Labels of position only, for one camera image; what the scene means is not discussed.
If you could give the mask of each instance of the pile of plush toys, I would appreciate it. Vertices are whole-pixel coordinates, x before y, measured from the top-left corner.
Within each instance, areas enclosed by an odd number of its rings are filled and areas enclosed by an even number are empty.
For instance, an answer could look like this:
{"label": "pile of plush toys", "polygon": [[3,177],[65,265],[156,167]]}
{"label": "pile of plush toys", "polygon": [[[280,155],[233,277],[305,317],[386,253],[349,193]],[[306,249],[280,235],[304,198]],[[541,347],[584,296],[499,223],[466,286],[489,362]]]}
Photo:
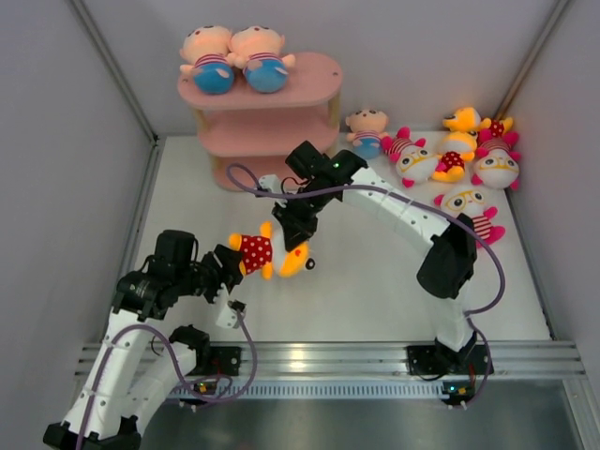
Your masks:
{"label": "pile of plush toys", "polygon": [[292,54],[281,56],[285,37],[266,26],[249,26],[233,34],[224,26],[196,28],[184,40],[180,67],[205,94],[225,94],[233,86],[234,68],[257,92],[272,93],[288,80]]}
{"label": "pile of plush toys", "polygon": [[[384,132],[387,115],[376,110],[361,110],[346,118],[351,133],[347,140],[362,158],[375,158],[384,153],[395,165],[405,188],[427,180],[459,183],[434,199],[444,212],[456,217],[466,214],[473,220],[475,231],[488,244],[500,240],[504,227],[494,226],[491,219],[498,213],[489,207],[477,187],[493,189],[518,188],[520,153],[514,150],[518,134],[511,131],[513,119],[481,119],[474,108],[460,108],[445,117],[444,136],[437,152],[425,149],[425,139],[411,139],[411,131],[402,127],[392,138]],[[471,183],[462,183],[467,171]]]}

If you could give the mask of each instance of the pink shelf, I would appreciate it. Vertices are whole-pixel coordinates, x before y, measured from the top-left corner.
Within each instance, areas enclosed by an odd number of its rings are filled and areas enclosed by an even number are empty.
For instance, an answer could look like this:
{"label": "pink shelf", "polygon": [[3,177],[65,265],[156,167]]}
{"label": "pink shelf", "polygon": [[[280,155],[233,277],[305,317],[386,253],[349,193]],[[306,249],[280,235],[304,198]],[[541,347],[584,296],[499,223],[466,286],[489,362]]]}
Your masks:
{"label": "pink shelf", "polygon": [[204,111],[315,106],[338,93],[343,74],[335,60],[315,52],[300,52],[295,56],[296,64],[290,69],[288,82],[274,94],[259,94],[252,90],[240,73],[236,73],[232,90],[220,96],[203,94],[184,75],[179,77],[177,89],[189,106]]}
{"label": "pink shelf", "polygon": [[[254,174],[260,178],[270,173],[276,174],[280,179],[286,176],[298,178],[292,170],[285,165],[285,156],[280,157],[217,157],[213,161],[213,176],[219,186],[224,189],[239,191],[236,186],[227,177],[227,166],[232,162],[239,162],[247,166]],[[242,171],[235,172],[236,179],[240,180],[246,186],[253,186],[251,178]]]}
{"label": "pink shelf", "polygon": [[219,111],[207,114],[208,129],[198,138],[216,157],[288,155],[303,141],[324,152],[338,138],[339,124],[330,126],[327,108],[311,106],[276,110]]}

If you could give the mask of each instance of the blue pants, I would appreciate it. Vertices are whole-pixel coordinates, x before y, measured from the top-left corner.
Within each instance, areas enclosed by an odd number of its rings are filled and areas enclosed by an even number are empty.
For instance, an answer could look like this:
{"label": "blue pants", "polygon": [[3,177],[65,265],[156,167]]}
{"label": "blue pants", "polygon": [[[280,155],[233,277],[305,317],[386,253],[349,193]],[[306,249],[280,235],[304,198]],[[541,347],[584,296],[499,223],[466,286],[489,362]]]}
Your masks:
{"label": "blue pants", "polygon": [[224,63],[209,63],[199,67],[194,82],[205,94],[225,94],[233,86],[233,70]]}
{"label": "blue pants", "polygon": [[361,142],[354,147],[354,153],[362,159],[377,157],[382,151],[382,141],[379,138],[359,138]]}
{"label": "blue pants", "polygon": [[261,66],[244,70],[247,83],[258,92],[270,94],[281,89],[288,81],[288,70],[281,61],[265,59]]}

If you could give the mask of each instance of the white table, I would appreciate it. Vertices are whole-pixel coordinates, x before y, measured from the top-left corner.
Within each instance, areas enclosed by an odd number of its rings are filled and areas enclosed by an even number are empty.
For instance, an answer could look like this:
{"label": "white table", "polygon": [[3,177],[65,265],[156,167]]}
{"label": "white table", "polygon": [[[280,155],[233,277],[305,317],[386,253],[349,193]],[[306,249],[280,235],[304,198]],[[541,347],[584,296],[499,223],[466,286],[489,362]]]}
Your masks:
{"label": "white table", "polygon": [[[441,132],[417,132],[433,148]],[[386,181],[399,186],[385,157],[369,165]],[[432,203],[451,185],[430,182],[408,191]],[[506,274],[506,294],[475,323],[491,340],[549,339],[548,327],[518,231],[502,191],[482,188],[498,216],[493,223],[506,228],[492,248]],[[210,162],[196,137],[166,141],[137,256],[137,267],[153,253],[157,236],[166,229],[196,234],[200,255],[216,244],[227,245],[230,233],[258,233],[271,219],[273,201],[217,187]],[[432,340],[433,330],[424,291],[415,275],[422,262],[411,244],[387,230],[373,217],[337,201],[319,215],[319,230],[310,241],[317,266],[296,277],[265,281],[256,273],[235,288],[233,298],[247,303],[247,326],[258,341],[418,341]],[[479,251],[475,276],[468,291],[471,308],[494,297],[498,275],[484,250]],[[211,339],[244,340],[239,330],[224,330],[208,319],[210,306],[201,298],[182,298],[169,312],[172,324],[193,323]]]}

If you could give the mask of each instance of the white wall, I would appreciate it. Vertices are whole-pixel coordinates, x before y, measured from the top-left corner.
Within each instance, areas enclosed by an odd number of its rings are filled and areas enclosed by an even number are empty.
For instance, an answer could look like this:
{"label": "white wall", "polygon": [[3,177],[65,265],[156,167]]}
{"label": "white wall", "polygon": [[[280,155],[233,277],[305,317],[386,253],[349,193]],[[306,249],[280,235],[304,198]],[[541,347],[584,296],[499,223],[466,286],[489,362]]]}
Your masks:
{"label": "white wall", "polygon": [[103,326],[149,145],[66,2],[6,2],[0,54],[0,447],[31,450]]}
{"label": "white wall", "polygon": [[179,48],[203,24],[270,26],[289,52],[344,69],[342,112],[363,105],[391,124],[437,128],[473,103],[500,103],[553,0],[86,0],[156,132],[195,134],[176,90]]}
{"label": "white wall", "polygon": [[574,2],[511,110],[522,140],[514,199],[550,314],[600,397],[600,2]]}

